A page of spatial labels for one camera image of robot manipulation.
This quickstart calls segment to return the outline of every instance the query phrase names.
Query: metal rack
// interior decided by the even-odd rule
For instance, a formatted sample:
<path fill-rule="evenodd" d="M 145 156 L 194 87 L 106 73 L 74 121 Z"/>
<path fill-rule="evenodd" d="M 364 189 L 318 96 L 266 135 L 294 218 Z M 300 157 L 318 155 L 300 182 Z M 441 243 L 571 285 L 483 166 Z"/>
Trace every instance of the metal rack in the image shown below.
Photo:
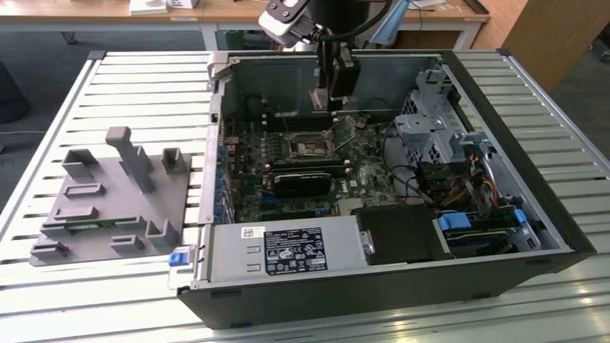
<path fill-rule="evenodd" d="M 104 132 L 132 128 L 149 154 L 166 145 L 193 154 L 182 243 L 197 239 L 208 123 L 205 52 L 121 52 L 92 59 L 0 217 L 2 341 L 94 342 L 527 342 L 610 334 L 610 166 L 516 61 L 495 51 L 457 57 L 488 96 L 597 255 L 533 278 L 500 297 L 213 332 L 168 288 L 166 257 L 31 267 L 29 248 L 52 208 L 68 149 L 113 156 Z M 461 104 L 472 126 L 480 127 Z"/>

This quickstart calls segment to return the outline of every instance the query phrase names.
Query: green circuit board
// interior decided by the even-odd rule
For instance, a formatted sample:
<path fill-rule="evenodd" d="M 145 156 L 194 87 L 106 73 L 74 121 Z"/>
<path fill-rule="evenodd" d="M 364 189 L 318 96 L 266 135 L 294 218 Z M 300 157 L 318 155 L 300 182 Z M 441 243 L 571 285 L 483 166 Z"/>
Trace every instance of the green circuit board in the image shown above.
<path fill-rule="evenodd" d="M 328 131 L 268 133 L 258 125 L 245 126 L 238 133 L 242 147 L 232 157 L 236 222 L 290 219 L 290 214 L 304 212 L 313 217 L 337 216 L 341 199 L 359 199 L 361 206 L 393 204 L 397 194 L 377 155 L 380 127 L 352 116 L 340 118 Z M 324 196 L 277 199 L 265 164 L 294 160 L 348 160 L 346 177 L 330 180 Z"/>

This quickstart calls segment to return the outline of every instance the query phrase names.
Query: power supply label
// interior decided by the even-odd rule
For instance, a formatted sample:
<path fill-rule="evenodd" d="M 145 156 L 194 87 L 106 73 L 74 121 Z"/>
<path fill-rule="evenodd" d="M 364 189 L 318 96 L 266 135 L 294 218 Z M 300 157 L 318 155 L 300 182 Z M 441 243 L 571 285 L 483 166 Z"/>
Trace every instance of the power supply label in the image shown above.
<path fill-rule="evenodd" d="M 321 229 L 265 232 L 265 271 L 268 275 L 326 270 Z"/>

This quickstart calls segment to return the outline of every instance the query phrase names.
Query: black cable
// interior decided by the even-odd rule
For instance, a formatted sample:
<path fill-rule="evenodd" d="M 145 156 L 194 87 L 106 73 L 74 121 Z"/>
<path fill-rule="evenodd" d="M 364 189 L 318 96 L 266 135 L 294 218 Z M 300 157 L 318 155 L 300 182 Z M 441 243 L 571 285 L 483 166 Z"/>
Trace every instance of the black cable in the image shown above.
<path fill-rule="evenodd" d="M 377 96 L 373 96 L 372 98 L 365 99 L 365 101 L 364 101 L 364 102 L 361 103 L 361 105 L 360 105 L 360 108 L 364 107 L 364 105 L 368 105 L 369 103 L 372 103 L 375 100 L 379 101 L 381 104 L 385 105 L 385 107 L 389 108 L 389 103 L 388 103 L 388 101 L 387 101 L 385 99 L 377 97 Z"/>
<path fill-rule="evenodd" d="M 411 189 L 411 190 L 419 195 L 419 197 L 421 198 L 421 200 L 423 200 L 428 205 L 432 205 L 432 206 L 437 207 L 437 203 L 428 197 L 428 195 L 427 195 L 424 192 L 421 192 L 421 190 L 420 190 L 417 187 L 415 187 L 412 184 L 408 183 L 408 181 L 409 181 L 411 179 L 413 179 L 413 178 L 411 178 L 411 179 L 408 179 L 407 181 L 404 181 L 404 180 L 400 179 L 393 173 L 391 173 L 391 175 L 393 176 L 393 179 L 395 179 L 397 182 L 400 182 L 403 185 L 405 185 L 407 188 Z"/>
<path fill-rule="evenodd" d="M 415 48 L 417 49 L 419 48 L 419 36 L 421 35 L 421 31 L 423 31 L 421 12 L 428 11 L 428 10 L 423 10 L 421 7 L 419 7 L 419 5 L 415 2 L 411 2 L 411 4 L 412 4 L 412 6 L 417 7 L 416 11 L 419 13 L 419 32 L 417 32 L 417 35 L 415 36 Z"/>
<path fill-rule="evenodd" d="M 383 138 L 381 138 L 381 146 L 379 147 L 379 155 L 381 155 L 381 162 L 383 162 L 383 166 L 387 170 L 389 170 L 389 167 L 388 167 L 388 164 L 385 163 L 384 161 L 384 143 L 388 139 L 388 134 L 389 134 L 389 129 L 391 127 L 393 126 L 393 120 L 389 122 L 389 125 L 384 131 L 384 134 L 383 134 Z"/>
<path fill-rule="evenodd" d="M 415 180 L 415 179 L 416 179 L 416 177 L 409 177 L 409 178 L 407 179 L 407 184 L 409 184 L 411 180 Z M 408 187 L 405 187 L 405 188 L 404 188 L 404 203 L 408 201 L 408 198 L 420 199 L 421 197 L 411 197 L 411 196 L 408 195 Z"/>
<path fill-rule="evenodd" d="M 408 169 L 411 172 L 413 172 L 415 170 L 417 170 L 413 166 L 408 166 L 407 164 L 396 164 L 391 169 L 389 171 L 392 171 L 393 169 L 396 168 L 405 168 Z"/>
<path fill-rule="evenodd" d="M 383 16 L 389 12 L 389 7 L 391 7 L 391 0 L 384 0 L 384 5 L 379 13 L 368 20 L 363 25 L 357 26 L 354 29 L 352 29 L 349 32 L 345 32 L 342 34 L 332 34 L 332 35 L 321 35 L 317 40 L 318 41 L 346 41 L 350 38 L 356 37 L 361 32 L 372 28 L 372 26 L 377 23 L 379 20 L 381 20 Z"/>

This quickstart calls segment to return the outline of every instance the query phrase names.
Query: white sticker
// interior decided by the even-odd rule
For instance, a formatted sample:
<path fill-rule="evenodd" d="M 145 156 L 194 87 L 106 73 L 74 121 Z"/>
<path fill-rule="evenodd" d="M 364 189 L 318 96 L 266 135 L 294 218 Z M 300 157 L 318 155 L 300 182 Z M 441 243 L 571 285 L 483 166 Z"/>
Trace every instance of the white sticker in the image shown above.
<path fill-rule="evenodd" d="M 98 225 L 97 224 L 82 224 L 82 225 L 73 225 L 68 228 L 70 230 L 98 229 Z"/>
<path fill-rule="evenodd" d="M 265 227 L 242 227 L 241 238 L 261 238 L 265 232 Z"/>
<path fill-rule="evenodd" d="M 169 18 L 170 21 L 197 21 L 194 17 L 190 16 L 173 16 Z"/>
<path fill-rule="evenodd" d="M 309 259 L 309 264 L 324 264 L 325 259 Z"/>

